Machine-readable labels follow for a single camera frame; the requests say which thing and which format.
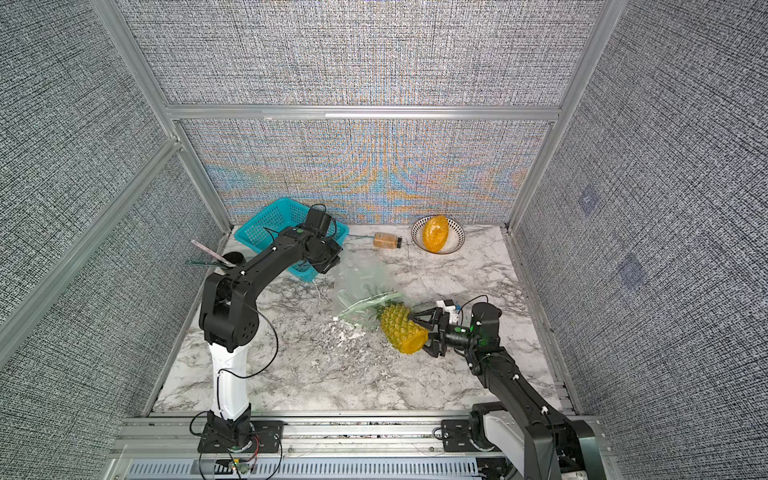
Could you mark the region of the yellow pineapple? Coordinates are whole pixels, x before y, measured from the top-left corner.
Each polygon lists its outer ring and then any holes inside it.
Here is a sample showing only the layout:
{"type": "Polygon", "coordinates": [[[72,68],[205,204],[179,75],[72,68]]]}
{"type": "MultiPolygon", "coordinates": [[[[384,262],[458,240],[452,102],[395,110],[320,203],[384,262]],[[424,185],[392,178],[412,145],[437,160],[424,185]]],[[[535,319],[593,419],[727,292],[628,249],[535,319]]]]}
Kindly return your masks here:
{"type": "Polygon", "coordinates": [[[428,341],[427,329],[410,318],[411,309],[399,292],[386,292],[368,298],[363,303],[362,311],[378,321],[390,345],[402,354],[414,354],[428,341]]]}

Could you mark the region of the clear zip-top bag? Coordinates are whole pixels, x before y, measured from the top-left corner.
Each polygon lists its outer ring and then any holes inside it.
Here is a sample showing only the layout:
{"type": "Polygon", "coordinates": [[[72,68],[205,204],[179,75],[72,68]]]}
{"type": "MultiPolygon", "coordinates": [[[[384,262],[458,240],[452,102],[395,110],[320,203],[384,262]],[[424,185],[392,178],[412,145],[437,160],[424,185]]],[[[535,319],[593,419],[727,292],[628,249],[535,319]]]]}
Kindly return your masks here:
{"type": "Polygon", "coordinates": [[[343,251],[330,273],[334,280],[332,316],[336,320],[375,330],[387,306],[405,302],[400,285],[374,251],[343,251]]]}

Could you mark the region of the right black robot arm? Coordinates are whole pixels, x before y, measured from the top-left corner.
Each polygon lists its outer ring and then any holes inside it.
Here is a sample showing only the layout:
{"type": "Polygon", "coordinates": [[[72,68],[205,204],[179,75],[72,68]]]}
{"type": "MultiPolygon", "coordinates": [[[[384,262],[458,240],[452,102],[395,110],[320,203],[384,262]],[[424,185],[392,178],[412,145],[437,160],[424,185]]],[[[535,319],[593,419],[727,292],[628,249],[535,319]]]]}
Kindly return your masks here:
{"type": "Polygon", "coordinates": [[[605,479],[592,428],[547,402],[501,345],[502,311],[489,302],[477,302],[467,326],[451,323],[451,316],[447,306],[436,306],[411,313],[409,320],[428,331],[423,349],[430,356],[459,350],[470,372],[497,398],[472,407],[472,446],[499,449],[523,479],[605,479]]]}

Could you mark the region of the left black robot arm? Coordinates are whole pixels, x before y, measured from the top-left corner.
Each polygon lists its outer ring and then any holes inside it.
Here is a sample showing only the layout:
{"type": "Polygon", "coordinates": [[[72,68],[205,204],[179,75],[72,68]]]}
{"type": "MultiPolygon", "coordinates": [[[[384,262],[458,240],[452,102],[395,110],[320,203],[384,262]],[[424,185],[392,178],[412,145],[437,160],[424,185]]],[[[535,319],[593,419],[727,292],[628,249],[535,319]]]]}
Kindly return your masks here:
{"type": "Polygon", "coordinates": [[[301,220],[279,228],[263,222],[267,214],[264,211],[243,226],[265,230],[267,240],[255,257],[206,278],[199,316],[199,328],[211,355],[214,386],[204,432],[215,433],[237,446],[251,439],[247,355],[264,319],[258,308],[260,294],[295,265],[306,267],[311,277],[327,273],[338,265],[349,233],[323,204],[300,205],[301,220]]]}

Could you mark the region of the teal plastic basket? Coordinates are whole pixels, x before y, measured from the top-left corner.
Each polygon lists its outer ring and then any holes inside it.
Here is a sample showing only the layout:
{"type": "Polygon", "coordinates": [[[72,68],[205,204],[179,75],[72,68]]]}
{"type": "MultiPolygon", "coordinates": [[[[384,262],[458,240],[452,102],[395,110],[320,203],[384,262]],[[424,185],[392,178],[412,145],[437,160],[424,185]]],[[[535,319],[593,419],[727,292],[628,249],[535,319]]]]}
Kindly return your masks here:
{"type": "MultiPolygon", "coordinates": [[[[309,210],[310,206],[293,199],[278,199],[239,227],[234,233],[234,238],[258,254],[273,242],[273,233],[279,233],[287,227],[299,226],[306,219],[309,210]]],[[[333,233],[333,239],[342,246],[349,234],[349,228],[341,222],[333,225],[332,221],[328,233],[333,233]]],[[[296,263],[287,271],[306,283],[312,283],[318,275],[308,262],[296,263]]]]}

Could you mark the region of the small brown glass bottle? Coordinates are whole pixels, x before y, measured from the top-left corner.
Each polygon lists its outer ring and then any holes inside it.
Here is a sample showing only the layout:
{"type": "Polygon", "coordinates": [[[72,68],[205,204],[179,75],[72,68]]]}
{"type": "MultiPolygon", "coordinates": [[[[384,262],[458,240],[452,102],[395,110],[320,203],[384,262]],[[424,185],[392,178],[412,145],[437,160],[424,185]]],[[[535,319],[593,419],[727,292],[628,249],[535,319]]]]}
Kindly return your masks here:
{"type": "Polygon", "coordinates": [[[402,247],[402,238],[398,235],[376,232],[373,237],[373,244],[382,249],[400,249],[402,247]]]}

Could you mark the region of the black pen cup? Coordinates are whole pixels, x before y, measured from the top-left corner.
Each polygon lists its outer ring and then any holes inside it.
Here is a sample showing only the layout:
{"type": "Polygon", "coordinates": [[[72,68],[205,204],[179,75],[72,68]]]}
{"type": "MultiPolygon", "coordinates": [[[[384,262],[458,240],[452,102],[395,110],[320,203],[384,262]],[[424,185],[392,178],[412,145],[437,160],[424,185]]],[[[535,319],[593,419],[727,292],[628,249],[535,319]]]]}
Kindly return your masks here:
{"type": "Polygon", "coordinates": [[[240,267],[245,263],[244,255],[239,251],[230,251],[223,255],[223,258],[233,264],[235,267],[240,267]]]}

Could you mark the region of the patterned ceramic plate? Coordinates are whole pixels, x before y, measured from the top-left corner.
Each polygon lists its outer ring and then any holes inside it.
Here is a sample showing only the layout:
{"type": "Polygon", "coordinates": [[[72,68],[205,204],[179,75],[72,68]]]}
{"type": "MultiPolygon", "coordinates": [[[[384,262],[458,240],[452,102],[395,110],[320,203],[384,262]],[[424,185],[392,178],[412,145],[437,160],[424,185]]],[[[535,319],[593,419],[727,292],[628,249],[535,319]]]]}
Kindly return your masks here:
{"type": "Polygon", "coordinates": [[[463,227],[445,215],[417,220],[411,227],[411,237],[419,248],[437,255],[456,253],[466,240],[463,227]]]}

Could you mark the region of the orange fruit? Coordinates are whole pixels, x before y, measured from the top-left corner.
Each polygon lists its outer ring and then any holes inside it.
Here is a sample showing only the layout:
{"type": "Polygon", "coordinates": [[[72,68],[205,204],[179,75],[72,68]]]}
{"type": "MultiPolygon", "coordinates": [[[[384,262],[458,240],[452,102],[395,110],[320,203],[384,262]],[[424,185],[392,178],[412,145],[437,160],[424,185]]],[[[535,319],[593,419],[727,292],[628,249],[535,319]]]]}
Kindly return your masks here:
{"type": "Polygon", "coordinates": [[[431,217],[422,229],[422,242],[425,249],[432,253],[440,252],[447,242],[449,233],[450,225],[446,216],[431,217]]]}

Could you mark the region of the dark green pen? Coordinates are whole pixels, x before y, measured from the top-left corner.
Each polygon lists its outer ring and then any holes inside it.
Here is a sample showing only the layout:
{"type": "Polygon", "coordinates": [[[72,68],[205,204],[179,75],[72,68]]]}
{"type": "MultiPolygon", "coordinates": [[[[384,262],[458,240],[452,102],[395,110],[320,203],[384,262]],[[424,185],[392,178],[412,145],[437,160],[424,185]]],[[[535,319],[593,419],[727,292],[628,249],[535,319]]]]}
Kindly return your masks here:
{"type": "Polygon", "coordinates": [[[220,262],[208,262],[208,261],[199,261],[199,260],[186,260],[185,264],[193,265],[193,266],[211,266],[216,268],[226,267],[223,263],[220,263],[220,262]]]}

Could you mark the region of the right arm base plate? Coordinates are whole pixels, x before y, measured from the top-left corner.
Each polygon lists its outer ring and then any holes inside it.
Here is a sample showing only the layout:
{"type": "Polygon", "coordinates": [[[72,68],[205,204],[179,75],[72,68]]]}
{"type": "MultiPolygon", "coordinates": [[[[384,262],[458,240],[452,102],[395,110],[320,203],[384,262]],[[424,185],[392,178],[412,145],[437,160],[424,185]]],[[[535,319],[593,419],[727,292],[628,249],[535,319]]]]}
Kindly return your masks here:
{"type": "Polygon", "coordinates": [[[444,419],[439,427],[443,449],[449,453],[479,452],[473,443],[470,422],[466,419],[444,419]]]}

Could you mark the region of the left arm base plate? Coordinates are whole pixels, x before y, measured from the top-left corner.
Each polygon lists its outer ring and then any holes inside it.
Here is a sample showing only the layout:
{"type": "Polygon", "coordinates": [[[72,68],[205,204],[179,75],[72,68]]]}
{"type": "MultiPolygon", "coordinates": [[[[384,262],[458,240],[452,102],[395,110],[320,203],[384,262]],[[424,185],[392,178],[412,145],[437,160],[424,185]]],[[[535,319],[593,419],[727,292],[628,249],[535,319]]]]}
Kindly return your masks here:
{"type": "Polygon", "coordinates": [[[208,421],[200,435],[198,453],[278,453],[285,424],[279,420],[241,422],[235,426],[208,421]]]}

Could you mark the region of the aluminium front rail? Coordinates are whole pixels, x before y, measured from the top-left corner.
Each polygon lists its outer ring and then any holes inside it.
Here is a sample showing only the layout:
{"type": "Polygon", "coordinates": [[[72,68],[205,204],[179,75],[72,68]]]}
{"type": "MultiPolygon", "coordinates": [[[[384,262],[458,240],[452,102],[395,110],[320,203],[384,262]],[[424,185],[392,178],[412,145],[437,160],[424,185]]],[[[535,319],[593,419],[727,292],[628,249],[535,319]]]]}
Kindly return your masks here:
{"type": "Polygon", "coordinates": [[[201,453],[204,419],[171,412],[123,421],[102,479],[518,479],[498,449],[462,433],[465,411],[266,412],[261,451],[201,453]]]}

